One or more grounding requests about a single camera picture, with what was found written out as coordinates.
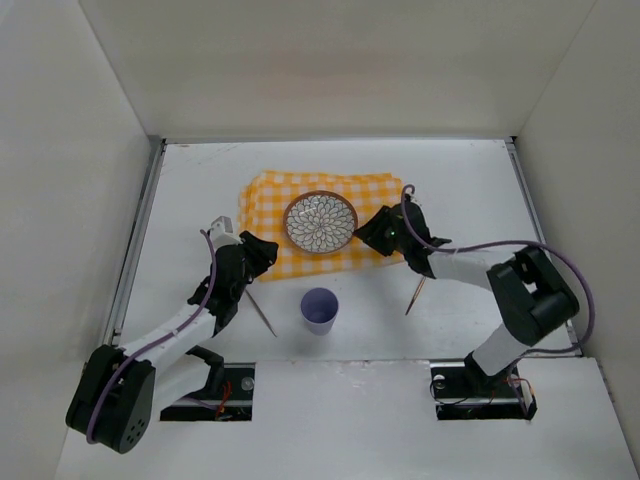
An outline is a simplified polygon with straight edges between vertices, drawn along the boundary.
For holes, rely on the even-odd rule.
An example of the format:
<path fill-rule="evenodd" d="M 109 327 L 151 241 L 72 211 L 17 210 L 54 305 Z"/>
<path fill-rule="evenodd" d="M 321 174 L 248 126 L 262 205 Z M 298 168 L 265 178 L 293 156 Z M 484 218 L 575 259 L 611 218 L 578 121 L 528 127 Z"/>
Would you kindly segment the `floral patterned ceramic plate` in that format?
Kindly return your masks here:
<path fill-rule="evenodd" d="M 328 255 L 345 248 L 358 228 L 358 216 L 343 196 L 325 190 L 299 195 L 283 214 L 286 237 L 299 250 Z"/>

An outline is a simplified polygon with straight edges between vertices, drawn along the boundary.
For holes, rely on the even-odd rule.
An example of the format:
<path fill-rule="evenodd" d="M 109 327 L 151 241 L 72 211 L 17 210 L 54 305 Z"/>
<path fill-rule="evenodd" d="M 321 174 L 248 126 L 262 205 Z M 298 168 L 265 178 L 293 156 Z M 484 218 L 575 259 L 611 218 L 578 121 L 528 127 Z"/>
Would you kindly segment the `lilac plastic cup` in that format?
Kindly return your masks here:
<path fill-rule="evenodd" d="M 300 311 L 307 329 L 317 336 L 327 335 L 339 312 L 339 300 L 326 288 L 307 291 L 300 302 Z"/>

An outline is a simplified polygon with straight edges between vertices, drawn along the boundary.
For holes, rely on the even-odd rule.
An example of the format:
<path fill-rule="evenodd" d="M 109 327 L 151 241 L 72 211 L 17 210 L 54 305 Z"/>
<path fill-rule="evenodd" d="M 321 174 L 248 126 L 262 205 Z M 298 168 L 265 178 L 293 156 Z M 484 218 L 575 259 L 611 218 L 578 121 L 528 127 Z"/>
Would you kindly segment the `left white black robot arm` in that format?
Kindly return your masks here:
<path fill-rule="evenodd" d="M 136 341 L 99 346 L 85 363 L 65 424 L 87 443 L 125 454 L 175 401 L 222 390 L 224 359 L 202 344 L 229 325 L 247 286 L 275 265 L 279 246 L 221 227 L 202 235 L 208 273 L 178 313 Z"/>

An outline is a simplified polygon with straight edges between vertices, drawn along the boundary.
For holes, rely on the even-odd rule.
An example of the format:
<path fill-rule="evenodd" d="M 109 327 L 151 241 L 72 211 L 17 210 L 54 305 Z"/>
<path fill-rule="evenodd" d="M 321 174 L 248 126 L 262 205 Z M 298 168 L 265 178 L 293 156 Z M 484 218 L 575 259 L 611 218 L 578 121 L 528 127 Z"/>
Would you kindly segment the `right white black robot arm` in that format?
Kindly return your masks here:
<path fill-rule="evenodd" d="M 383 206 L 354 236 L 383 256 L 399 253 L 415 273 L 489 291 L 501 324 L 464 358 L 467 384 L 480 390 L 507 377 L 510 367 L 579 312 L 579 302 L 552 264 L 549 248 L 511 240 L 459 247 L 433 236 L 409 198 Z"/>

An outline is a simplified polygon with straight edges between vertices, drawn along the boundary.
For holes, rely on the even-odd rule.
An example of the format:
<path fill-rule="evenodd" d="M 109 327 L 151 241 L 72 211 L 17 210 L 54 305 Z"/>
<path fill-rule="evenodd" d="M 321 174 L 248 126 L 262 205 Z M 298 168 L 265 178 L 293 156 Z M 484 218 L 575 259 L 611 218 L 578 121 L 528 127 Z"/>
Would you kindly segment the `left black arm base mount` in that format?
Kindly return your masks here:
<path fill-rule="evenodd" d="M 248 422 L 252 420 L 256 365 L 227 363 L 201 346 L 193 347 L 186 358 L 209 371 L 204 385 L 163 409 L 162 422 Z"/>

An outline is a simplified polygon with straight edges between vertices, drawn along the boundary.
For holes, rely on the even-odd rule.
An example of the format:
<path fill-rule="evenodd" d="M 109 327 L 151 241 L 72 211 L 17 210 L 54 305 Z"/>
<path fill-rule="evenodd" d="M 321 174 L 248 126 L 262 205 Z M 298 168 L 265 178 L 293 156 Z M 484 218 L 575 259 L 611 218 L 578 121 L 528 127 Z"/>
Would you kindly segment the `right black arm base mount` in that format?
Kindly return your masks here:
<path fill-rule="evenodd" d="M 530 381 L 514 367 L 488 386 L 473 386 L 462 361 L 431 362 L 429 392 L 440 421 L 531 421 L 538 402 Z"/>

